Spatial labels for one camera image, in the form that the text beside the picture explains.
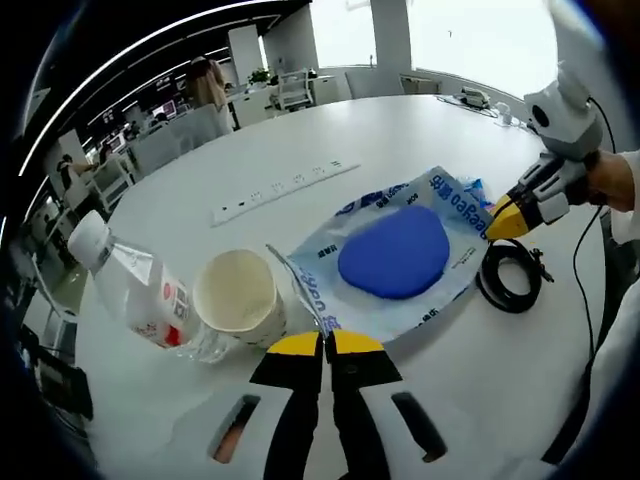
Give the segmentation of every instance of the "white power strip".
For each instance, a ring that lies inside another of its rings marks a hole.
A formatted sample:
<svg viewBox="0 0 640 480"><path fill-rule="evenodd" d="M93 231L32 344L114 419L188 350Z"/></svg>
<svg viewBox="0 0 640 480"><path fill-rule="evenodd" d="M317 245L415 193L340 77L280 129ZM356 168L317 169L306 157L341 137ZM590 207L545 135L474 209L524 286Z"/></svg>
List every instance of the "white power strip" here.
<svg viewBox="0 0 640 480"><path fill-rule="evenodd" d="M359 163L351 163L345 165L343 162L334 160L324 165L310 168L307 171L295 174L288 180L282 180L267 185L263 188L248 194L243 199L235 202L229 202L219 207L214 207L211 212L211 226L217 227L229 220L242 215L243 213L253 210L254 208L273 202L280 197L289 195L290 193L302 188L321 182L327 178L335 177L349 170L359 167Z"/></svg>

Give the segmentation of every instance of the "table surface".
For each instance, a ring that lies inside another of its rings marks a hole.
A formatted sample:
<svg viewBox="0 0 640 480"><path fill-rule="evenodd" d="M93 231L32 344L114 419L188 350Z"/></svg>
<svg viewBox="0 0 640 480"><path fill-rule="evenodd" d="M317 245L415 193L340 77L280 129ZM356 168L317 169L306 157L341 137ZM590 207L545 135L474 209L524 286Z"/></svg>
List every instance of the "table surface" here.
<svg viewBox="0 0 640 480"><path fill-rule="evenodd" d="M436 165L454 176L481 177L495 200L542 148L529 132L502 128L492 118L429 96L334 103L252 125L189 152L127 192L109 223L117 235L157 252L187 285L216 254L253 249L273 268L290 329L303 331L313 323L266 243L292 251L354 198ZM210 227L211 208L221 202L333 159L357 159L362 166ZM543 284L528 312L498 311L473 288L442 315L387 345L405 379L467 412L506 453L539 458L572 406L588 358L588 330L571 256L593 212L574 208L523 239L544 252L555 277L554 284ZM503 270L514 285L526 282L517 269ZM605 289L597 226L581 247L579 272L597 338ZM107 475L128 458L154 452L180 415L225 381L248 379L262 356L236 345L213 366L174 358L111 321L92 281L78 323L76 359L88 375L95 411L87 431ZM331 406L325 381L306 478L346 472Z"/></svg>

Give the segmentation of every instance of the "water bottle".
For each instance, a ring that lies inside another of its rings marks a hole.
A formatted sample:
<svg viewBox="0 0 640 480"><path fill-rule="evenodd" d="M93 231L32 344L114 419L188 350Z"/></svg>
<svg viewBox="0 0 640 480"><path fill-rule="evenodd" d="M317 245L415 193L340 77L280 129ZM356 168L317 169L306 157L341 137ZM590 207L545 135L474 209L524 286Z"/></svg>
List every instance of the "water bottle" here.
<svg viewBox="0 0 640 480"><path fill-rule="evenodd" d="M226 340L198 317L184 284L154 253L113 235L98 212L80 221L68 248L114 320L179 356L213 363L224 355Z"/></svg>

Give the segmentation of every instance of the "plastic bag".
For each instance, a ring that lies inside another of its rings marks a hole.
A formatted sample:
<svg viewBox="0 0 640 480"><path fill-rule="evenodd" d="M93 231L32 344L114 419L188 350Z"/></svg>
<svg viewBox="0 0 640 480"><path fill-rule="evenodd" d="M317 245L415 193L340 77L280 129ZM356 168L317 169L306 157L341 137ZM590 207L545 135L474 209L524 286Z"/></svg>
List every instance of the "plastic bag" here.
<svg viewBox="0 0 640 480"><path fill-rule="evenodd" d="M436 167L410 183L345 206L287 257L274 253L289 267L299 298L325 335L344 328L390 341L433 318L473 281L488 248L485 232L492 217L481 203L486 201L476 198L484 199L482 183L470 188L465 191ZM347 284L338 272L338 255L347 237L414 204L436 212L447 233L450 256L442 277L426 292L406 300L379 298Z"/></svg>

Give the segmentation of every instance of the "white cabinet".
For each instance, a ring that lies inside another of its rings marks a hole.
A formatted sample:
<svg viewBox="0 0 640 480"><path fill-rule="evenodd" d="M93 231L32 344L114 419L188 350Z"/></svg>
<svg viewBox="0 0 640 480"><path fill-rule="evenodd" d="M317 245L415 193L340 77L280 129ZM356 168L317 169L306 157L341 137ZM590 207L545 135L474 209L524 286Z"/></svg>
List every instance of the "white cabinet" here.
<svg viewBox="0 0 640 480"><path fill-rule="evenodd" d="M318 77L309 80L311 95L316 105L325 105L340 100L336 77Z"/></svg>
<svg viewBox="0 0 640 480"><path fill-rule="evenodd" d="M271 89L264 88L255 92L232 97L233 108L240 128L267 120L269 115L265 108L269 106Z"/></svg>

